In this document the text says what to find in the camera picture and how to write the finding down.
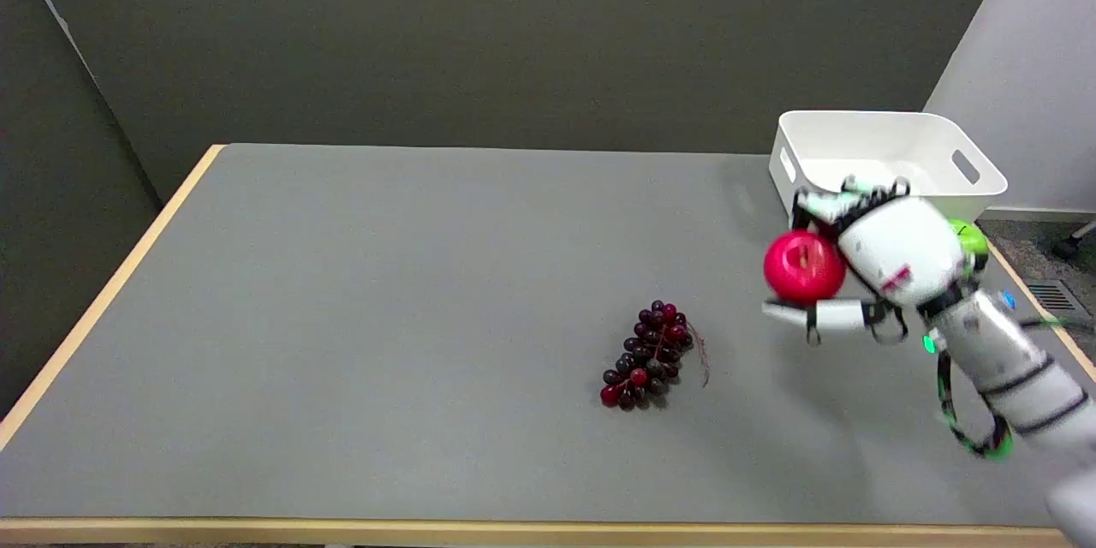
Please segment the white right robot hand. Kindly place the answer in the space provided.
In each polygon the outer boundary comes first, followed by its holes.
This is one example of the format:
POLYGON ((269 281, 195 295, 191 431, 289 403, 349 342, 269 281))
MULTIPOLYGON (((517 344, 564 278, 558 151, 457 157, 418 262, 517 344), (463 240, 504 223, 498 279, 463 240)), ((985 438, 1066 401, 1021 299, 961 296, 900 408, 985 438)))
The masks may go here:
POLYGON ((823 332, 857 330, 894 345, 907 338, 907 311, 950 306, 987 263, 986 238, 912 194, 907 181, 870 186, 847 176, 836 193, 795 191, 789 229, 764 259, 772 296, 762 311, 802 327, 812 345, 823 332))

